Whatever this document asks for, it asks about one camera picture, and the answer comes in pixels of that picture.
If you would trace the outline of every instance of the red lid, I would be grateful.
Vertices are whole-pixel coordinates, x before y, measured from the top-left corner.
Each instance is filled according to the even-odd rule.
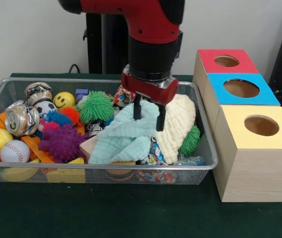
[[[206,73],[259,73],[244,50],[198,50]]]

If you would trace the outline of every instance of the soccer ball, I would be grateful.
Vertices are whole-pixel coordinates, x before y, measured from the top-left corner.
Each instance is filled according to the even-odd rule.
[[[54,103],[50,101],[43,101],[43,102],[35,104],[35,106],[40,115],[40,118],[44,117],[49,112],[57,111],[57,108],[54,105]]]

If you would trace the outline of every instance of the wire mesh basket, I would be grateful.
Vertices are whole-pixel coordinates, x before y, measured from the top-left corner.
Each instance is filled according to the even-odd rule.
[[[7,78],[0,81],[0,113],[13,102],[24,99],[24,89],[33,82],[47,82],[53,96],[60,92],[75,93],[77,88],[115,94],[119,80]],[[0,163],[0,182],[68,182],[68,183],[133,183],[194,184],[202,182],[218,158],[202,99],[196,85],[180,82],[178,94],[186,94],[196,106],[196,125],[201,130],[197,149],[191,156],[201,156],[204,166],[146,166]]]

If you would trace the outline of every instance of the wooden box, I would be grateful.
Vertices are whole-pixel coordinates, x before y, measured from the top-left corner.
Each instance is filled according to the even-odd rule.
[[[222,104],[280,105],[260,74],[209,73],[208,78],[203,102],[212,133]]]
[[[203,96],[208,73],[259,73],[244,50],[198,50],[193,83]]]
[[[222,202],[282,202],[282,107],[222,105],[214,139]]]

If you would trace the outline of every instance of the red spiky ball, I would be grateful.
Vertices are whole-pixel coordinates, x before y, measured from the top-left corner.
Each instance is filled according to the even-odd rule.
[[[59,128],[59,127],[60,127],[60,125],[57,124],[56,122],[53,122],[53,121],[51,121],[51,122],[46,122],[46,123],[44,124],[44,128],[43,128],[43,137],[46,138],[46,131],[47,131],[48,129],[55,131],[55,130],[57,130],[57,128]]]
[[[59,110],[58,112],[66,115],[67,117],[69,117],[71,119],[73,125],[78,124],[80,114],[75,108],[65,107],[65,108],[62,108],[61,110]]]

